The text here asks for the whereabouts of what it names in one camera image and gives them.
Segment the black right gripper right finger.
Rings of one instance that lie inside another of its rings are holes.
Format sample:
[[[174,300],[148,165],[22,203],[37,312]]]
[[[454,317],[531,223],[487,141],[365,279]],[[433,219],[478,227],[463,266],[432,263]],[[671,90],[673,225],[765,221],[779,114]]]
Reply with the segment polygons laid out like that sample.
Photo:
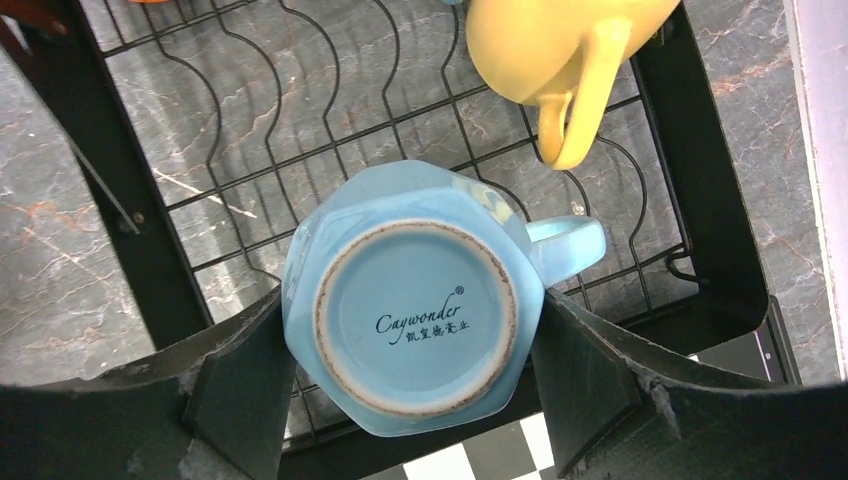
[[[560,479],[843,479],[847,387],[690,360],[549,291],[532,364]]]

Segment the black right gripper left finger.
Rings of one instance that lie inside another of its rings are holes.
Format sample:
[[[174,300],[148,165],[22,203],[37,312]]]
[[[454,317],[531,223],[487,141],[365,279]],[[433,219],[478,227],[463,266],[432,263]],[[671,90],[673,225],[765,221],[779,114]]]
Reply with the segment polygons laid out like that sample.
[[[295,362],[279,289],[103,374],[1,389],[5,479],[273,479]]]

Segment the light blue hexagonal mug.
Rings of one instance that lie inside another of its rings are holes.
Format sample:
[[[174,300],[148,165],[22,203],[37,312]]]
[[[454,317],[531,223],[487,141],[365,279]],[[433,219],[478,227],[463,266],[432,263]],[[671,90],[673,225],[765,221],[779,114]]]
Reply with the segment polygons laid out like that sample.
[[[295,230],[281,272],[285,341],[370,434],[466,424],[509,403],[546,291],[605,252],[592,217],[528,222],[448,169],[368,167]]]

